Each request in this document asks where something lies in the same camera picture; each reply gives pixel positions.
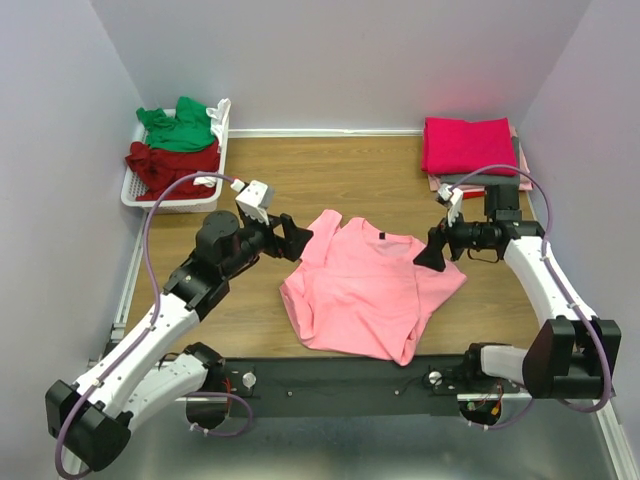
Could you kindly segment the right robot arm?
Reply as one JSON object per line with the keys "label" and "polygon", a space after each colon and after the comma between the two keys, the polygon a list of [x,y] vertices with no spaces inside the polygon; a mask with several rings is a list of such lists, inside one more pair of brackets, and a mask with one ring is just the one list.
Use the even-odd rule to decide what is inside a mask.
{"label": "right robot arm", "polygon": [[582,301],[555,259],[546,230],[523,218],[518,189],[486,187],[483,221],[464,219],[459,188],[442,185],[437,200],[446,207],[446,215],[429,230],[415,264],[443,272],[462,255],[493,251],[516,275],[540,324],[527,349],[470,345],[458,369],[462,384],[480,392],[500,378],[524,387],[534,399],[556,399],[571,406],[580,400],[591,400],[596,407],[607,403],[621,330]]}

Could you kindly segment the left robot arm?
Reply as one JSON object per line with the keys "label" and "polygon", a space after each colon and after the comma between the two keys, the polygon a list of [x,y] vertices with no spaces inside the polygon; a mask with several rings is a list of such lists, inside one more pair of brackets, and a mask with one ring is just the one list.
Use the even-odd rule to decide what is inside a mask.
{"label": "left robot arm", "polygon": [[313,236],[287,214],[266,222],[242,212],[209,214],[195,236],[195,248],[163,287],[135,328],[91,370],[72,384],[56,381],[45,394],[48,430],[56,440],[55,467],[73,454],[87,472],[109,466],[132,434],[180,397],[204,398],[222,380],[224,360],[197,344],[174,365],[156,367],[169,347],[197,326],[230,291],[231,280],[263,254],[296,261]]}

